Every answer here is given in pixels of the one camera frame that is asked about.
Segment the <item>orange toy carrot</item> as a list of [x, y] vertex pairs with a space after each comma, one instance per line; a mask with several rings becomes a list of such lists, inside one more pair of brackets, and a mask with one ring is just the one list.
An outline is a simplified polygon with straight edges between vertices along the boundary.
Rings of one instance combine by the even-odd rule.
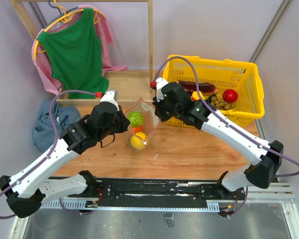
[[133, 127], [134, 133], [142, 132], [143, 127], [141, 125]]

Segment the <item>clear zip top bag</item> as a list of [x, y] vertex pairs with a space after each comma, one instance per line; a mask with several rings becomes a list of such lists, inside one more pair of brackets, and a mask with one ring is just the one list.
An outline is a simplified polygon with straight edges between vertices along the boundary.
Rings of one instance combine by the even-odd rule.
[[[143, 100], [142, 98], [139, 98], [133, 104], [133, 106], [130, 107], [126, 111], [126, 113], [125, 113], [126, 118], [130, 112], [134, 112], [134, 111], [140, 112], [144, 118], [144, 122], [142, 125], [142, 127], [143, 127], [142, 132], [147, 135], [147, 137], [146, 137], [146, 143], [147, 143], [146, 147], [147, 147], [151, 137], [153, 136], [156, 128], [158, 127], [158, 125], [160, 123], [160, 119], [155, 115], [155, 107], [153, 106], [153, 104], [151, 102], [147, 102], [147, 101]], [[130, 124], [128, 126], [128, 132], [127, 132], [127, 139], [128, 139], [128, 143], [130, 146], [131, 146], [130, 138], [134, 134], [135, 133], [133, 131], [133, 127]]]

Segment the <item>yellow toy lemon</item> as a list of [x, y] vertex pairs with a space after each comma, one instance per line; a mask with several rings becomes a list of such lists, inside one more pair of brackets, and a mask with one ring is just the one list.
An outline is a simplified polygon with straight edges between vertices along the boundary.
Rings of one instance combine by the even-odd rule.
[[130, 144], [131, 146], [136, 150], [142, 150], [146, 147], [146, 137], [147, 135], [141, 131], [136, 132], [132, 137], [130, 138]]

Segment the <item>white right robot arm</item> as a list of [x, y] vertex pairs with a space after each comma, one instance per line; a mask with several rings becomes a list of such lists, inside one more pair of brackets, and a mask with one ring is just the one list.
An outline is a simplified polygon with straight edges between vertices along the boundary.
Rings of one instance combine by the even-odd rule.
[[214, 190], [221, 199], [228, 199], [234, 191], [247, 186], [267, 189], [281, 165], [283, 144], [272, 143], [250, 134], [206, 101], [193, 101], [184, 87], [163, 78], [152, 81], [156, 90], [153, 98], [155, 115], [164, 122], [176, 118], [188, 126], [207, 132], [241, 153], [248, 164], [235, 171], [226, 171], [218, 179]]

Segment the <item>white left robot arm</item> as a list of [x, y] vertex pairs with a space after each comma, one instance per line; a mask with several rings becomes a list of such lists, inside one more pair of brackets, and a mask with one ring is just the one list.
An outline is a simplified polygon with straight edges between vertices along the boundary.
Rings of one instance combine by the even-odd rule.
[[14, 215], [26, 218], [52, 200], [66, 196], [91, 197], [98, 184], [88, 170], [73, 177], [54, 182], [47, 179], [60, 167], [87, 149], [102, 143], [107, 136], [115, 136], [128, 130], [130, 122], [122, 107], [110, 102], [94, 106], [89, 115], [70, 124], [44, 155], [18, 174], [0, 178], [0, 189]]

